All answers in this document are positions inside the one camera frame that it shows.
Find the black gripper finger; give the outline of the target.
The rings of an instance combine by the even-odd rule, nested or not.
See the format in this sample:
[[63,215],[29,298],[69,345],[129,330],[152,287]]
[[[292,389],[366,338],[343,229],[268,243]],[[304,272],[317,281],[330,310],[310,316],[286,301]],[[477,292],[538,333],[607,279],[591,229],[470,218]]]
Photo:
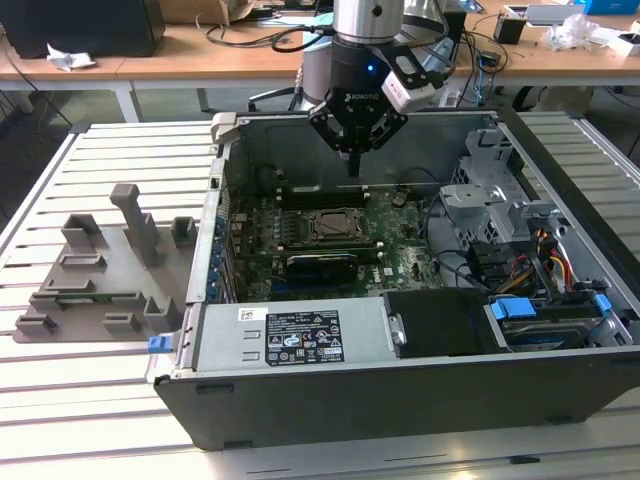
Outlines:
[[362,156],[381,149],[408,121],[408,116],[399,114],[393,107],[386,111],[368,107],[364,117],[355,127],[353,147],[353,176],[358,177]]
[[323,101],[309,110],[309,124],[320,135],[325,143],[334,151],[338,152],[346,162],[347,174],[349,177],[355,176],[355,144],[349,136],[349,131],[337,120],[335,123],[338,129],[332,127],[332,114],[327,101]]

